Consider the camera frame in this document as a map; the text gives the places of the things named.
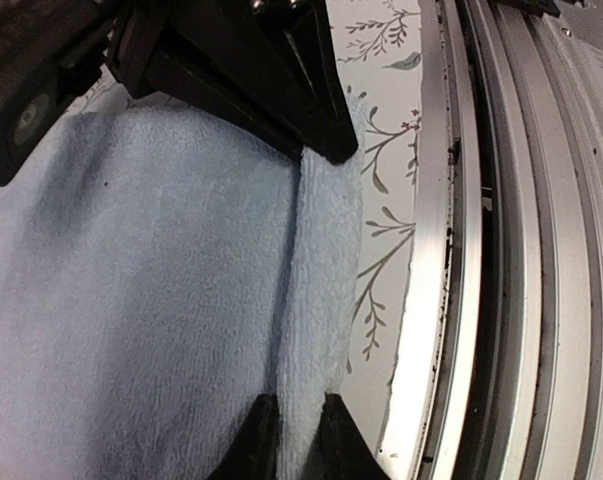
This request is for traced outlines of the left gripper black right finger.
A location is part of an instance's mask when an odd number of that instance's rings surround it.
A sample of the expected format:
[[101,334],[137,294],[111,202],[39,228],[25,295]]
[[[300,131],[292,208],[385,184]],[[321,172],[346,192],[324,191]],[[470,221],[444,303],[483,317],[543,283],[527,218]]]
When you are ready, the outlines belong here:
[[327,394],[319,424],[324,479],[389,480],[338,394]]

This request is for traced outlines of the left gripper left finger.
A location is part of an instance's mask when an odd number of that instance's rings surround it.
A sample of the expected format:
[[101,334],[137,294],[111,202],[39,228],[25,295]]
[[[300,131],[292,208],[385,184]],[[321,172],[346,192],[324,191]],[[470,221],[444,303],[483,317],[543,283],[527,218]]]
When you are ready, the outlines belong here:
[[258,395],[215,469],[215,479],[275,479],[279,423],[277,396]]

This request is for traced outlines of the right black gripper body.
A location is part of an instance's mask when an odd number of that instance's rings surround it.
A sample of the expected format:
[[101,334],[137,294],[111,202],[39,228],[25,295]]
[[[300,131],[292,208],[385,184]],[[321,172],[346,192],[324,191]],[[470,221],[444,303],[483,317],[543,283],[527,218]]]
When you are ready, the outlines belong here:
[[191,98],[185,40],[174,23],[185,1],[120,1],[106,65],[134,99],[161,92]]

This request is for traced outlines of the light blue towel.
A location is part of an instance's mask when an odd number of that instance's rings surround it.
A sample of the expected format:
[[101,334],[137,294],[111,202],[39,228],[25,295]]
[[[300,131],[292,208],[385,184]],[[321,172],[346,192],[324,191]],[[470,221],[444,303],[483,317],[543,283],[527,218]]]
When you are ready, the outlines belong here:
[[264,393],[277,477],[320,478],[363,159],[189,108],[59,122],[0,190],[0,479],[203,479]]

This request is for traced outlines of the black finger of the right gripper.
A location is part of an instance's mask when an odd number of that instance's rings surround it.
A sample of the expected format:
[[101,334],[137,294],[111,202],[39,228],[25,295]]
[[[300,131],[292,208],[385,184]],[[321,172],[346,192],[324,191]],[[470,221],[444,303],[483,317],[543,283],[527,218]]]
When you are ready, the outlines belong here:
[[182,1],[145,77],[293,160],[357,151],[323,1]]

